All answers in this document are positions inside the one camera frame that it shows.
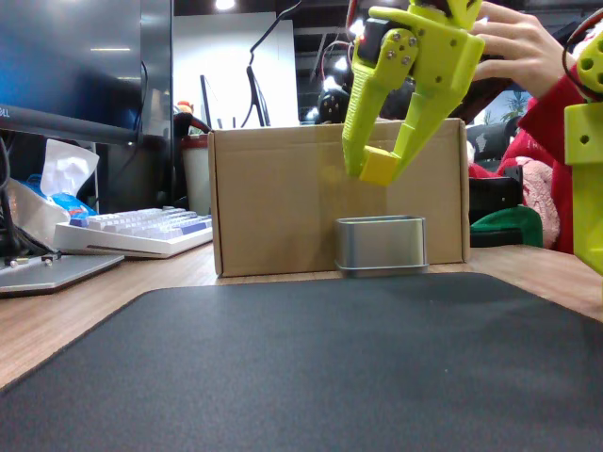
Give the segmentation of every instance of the metal tin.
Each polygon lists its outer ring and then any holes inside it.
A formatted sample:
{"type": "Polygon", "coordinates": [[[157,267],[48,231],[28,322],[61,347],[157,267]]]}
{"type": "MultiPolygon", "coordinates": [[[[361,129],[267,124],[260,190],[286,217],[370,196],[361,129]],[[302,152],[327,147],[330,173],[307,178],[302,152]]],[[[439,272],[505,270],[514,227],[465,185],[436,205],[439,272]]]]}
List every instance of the metal tin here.
{"type": "Polygon", "coordinates": [[[343,218],[336,233],[335,264],[350,276],[420,273],[429,266],[424,218],[343,218]]]}

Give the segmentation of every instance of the desk surface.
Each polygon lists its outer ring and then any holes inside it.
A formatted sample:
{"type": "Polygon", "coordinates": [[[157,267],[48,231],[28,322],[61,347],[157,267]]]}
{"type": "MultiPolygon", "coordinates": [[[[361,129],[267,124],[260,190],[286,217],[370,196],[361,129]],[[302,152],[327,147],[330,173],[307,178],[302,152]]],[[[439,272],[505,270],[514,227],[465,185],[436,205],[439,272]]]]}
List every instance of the desk surface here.
{"type": "MultiPolygon", "coordinates": [[[[601,277],[567,254],[529,247],[473,250],[468,264],[432,266],[430,272],[488,274],[603,321],[601,277]]],[[[125,262],[55,295],[0,299],[0,388],[151,290],[335,278],[336,272],[218,279],[207,245],[167,261],[125,262]]]]}

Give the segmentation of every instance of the keyboard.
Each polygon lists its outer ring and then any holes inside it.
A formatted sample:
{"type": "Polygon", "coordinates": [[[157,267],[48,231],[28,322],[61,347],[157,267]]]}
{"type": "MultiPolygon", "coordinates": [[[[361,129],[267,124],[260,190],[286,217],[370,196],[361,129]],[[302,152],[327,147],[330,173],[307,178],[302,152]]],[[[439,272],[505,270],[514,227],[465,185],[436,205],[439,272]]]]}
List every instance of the keyboard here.
{"type": "Polygon", "coordinates": [[[211,216],[166,207],[72,218],[55,228],[54,246],[70,254],[167,259],[212,239],[211,216]]]}

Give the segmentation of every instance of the mouse pad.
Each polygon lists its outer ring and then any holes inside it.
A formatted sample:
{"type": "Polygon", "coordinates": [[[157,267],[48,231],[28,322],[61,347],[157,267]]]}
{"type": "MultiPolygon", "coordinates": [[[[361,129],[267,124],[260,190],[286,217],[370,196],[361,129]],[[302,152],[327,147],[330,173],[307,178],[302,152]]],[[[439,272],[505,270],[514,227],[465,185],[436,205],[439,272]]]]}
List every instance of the mouse pad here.
{"type": "Polygon", "coordinates": [[[603,325],[473,274],[149,293],[0,395],[7,451],[600,451],[603,325]]]}

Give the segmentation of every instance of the cardboard box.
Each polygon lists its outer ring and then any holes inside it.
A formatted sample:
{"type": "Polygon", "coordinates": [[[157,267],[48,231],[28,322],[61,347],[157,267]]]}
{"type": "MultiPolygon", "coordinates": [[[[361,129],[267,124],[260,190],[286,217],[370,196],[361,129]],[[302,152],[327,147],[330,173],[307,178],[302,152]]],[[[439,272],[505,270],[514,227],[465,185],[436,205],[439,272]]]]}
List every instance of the cardboard box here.
{"type": "MultiPolygon", "coordinates": [[[[400,122],[371,145],[394,147],[400,122]]],[[[446,121],[390,187],[349,178],[342,124],[218,131],[209,138],[216,272],[225,277],[335,270],[338,218],[427,219],[430,264],[469,253],[464,123],[446,121]]]]}

